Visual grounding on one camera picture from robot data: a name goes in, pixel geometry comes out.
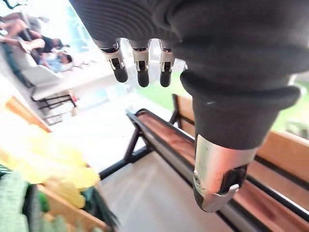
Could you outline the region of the left robot hand black cloth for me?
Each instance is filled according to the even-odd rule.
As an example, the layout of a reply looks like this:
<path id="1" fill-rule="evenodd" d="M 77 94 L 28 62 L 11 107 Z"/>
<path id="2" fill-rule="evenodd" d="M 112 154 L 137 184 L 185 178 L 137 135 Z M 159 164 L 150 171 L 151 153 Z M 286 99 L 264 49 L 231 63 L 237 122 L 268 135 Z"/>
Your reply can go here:
<path id="1" fill-rule="evenodd" d="M 309 69 L 306 0 L 73 0 L 97 46 L 166 41 L 193 98 L 196 203 L 215 212 L 241 188 L 279 112 Z"/>

